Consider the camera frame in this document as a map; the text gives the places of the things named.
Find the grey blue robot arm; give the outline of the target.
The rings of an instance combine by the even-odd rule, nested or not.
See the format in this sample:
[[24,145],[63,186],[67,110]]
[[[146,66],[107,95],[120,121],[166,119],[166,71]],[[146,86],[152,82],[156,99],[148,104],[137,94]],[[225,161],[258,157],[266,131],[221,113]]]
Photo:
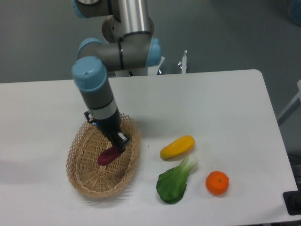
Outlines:
[[79,17],[107,16],[113,19],[113,39],[102,43],[96,38],[81,42],[77,61],[72,66],[73,80],[88,111],[85,117],[96,125],[116,148],[125,151],[130,137],[120,129],[121,117],[108,73],[157,66],[161,61],[161,45],[153,38],[147,2],[144,0],[74,0]]

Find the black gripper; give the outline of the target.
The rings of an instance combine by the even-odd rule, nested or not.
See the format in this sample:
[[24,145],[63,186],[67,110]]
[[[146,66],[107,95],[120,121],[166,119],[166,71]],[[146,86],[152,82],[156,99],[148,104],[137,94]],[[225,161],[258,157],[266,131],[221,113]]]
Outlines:
[[91,111],[84,112],[87,122],[94,124],[110,140],[112,146],[123,153],[130,143],[130,137],[120,130],[121,116],[119,110],[117,109],[115,113],[105,119],[96,119],[90,115],[92,115]]

